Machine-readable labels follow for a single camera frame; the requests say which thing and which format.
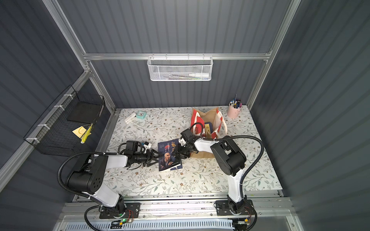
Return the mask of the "dark portrait book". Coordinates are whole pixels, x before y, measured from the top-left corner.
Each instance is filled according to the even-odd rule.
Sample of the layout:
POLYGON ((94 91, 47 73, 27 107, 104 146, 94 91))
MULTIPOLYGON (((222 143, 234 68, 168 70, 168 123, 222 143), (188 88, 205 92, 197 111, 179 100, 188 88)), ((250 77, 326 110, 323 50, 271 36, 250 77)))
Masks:
POLYGON ((161 154, 159 157, 159 172, 183 168, 180 154, 177 152, 178 143, 178 139, 158 143, 158 151, 161 154))

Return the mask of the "jute canvas Christmas bag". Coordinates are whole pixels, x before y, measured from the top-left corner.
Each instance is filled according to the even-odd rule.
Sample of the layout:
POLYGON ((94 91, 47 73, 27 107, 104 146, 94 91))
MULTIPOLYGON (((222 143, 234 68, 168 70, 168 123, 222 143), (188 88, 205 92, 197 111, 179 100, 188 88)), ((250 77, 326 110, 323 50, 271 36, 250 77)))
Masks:
MULTIPOLYGON (((227 135, 227 125, 222 112, 218 107, 209 110, 208 112, 201 112, 198 109, 193 108, 191 117, 191 126, 195 123, 201 123, 203 125, 202 137, 207 139, 221 138, 220 130, 224 126, 224 135, 227 135)), ((196 124, 192 129, 195 136, 200 136, 201 125, 196 124)), ((191 158, 214 158, 212 151, 199 151, 198 153, 191 153, 191 158)))

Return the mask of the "blue book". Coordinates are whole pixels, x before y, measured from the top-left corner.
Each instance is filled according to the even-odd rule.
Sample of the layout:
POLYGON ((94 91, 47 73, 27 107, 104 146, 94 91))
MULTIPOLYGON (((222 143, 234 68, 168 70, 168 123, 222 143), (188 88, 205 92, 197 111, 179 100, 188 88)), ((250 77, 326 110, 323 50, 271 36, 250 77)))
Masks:
POLYGON ((213 125, 211 122, 205 122, 204 123, 204 131, 206 134, 206 137, 211 137, 213 132, 213 125))

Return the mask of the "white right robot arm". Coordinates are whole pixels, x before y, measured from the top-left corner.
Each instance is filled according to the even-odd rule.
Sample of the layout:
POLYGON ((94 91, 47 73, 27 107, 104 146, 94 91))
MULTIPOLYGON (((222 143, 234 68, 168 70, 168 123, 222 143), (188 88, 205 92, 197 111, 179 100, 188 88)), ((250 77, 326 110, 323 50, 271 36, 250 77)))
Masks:
POLYGON ((190 129, 181 132, 177 152, 186 157, 190 153, 213 153, 220 169, 227 175, 228 207, 232 214, 238 215, 245 207, 241 180, 245 169, 246 156, 234 142, 236 139, 248 136, 225 136, 223 138, 207 139, 194 135, 190 129))

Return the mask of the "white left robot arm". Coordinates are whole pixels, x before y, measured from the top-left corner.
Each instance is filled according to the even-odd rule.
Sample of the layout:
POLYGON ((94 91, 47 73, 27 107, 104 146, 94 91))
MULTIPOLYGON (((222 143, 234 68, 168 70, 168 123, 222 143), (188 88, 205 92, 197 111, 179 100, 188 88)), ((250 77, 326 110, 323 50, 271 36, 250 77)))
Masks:
POLYGON ((95 201, 100 211, 110 216, 121 218, 130 214, 123 196, 104 183, 104 175, 111 168, 130 169, 133 164, 150 167, 158 163, 160 154, 151 145, 149 142, 126 141, 118 146, 116 153, 82 153, 64 186, 95 201))

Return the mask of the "pink pen cup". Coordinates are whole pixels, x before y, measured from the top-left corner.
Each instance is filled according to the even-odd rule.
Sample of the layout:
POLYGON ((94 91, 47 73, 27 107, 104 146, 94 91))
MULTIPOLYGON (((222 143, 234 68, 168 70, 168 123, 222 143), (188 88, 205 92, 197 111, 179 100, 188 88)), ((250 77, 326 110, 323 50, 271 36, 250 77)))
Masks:
POLYGON ((242 102, 237 95, 229 102, 227 116, 231 119, 235 119, 239 116, 242 108, 242 102))

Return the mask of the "yellow sticky note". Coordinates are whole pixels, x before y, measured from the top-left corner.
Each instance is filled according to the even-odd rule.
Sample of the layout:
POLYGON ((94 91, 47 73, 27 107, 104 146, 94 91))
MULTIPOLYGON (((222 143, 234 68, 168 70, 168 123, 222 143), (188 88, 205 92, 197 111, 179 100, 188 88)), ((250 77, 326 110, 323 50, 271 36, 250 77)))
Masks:
POLYGON ((80 126, 73 130, 72 133, 82 140, 90 135, 91 127, 80 126))

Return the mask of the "white marker in basket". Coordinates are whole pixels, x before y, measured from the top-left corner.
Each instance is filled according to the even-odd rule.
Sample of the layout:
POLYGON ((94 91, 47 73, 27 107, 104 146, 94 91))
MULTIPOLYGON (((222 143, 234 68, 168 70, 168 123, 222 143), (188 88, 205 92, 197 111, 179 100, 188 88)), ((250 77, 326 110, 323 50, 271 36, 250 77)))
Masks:
POLYGON ((189 73, 185 75, 185 77, 190 79, 209 79, 210 74, 209 73, 189 73))

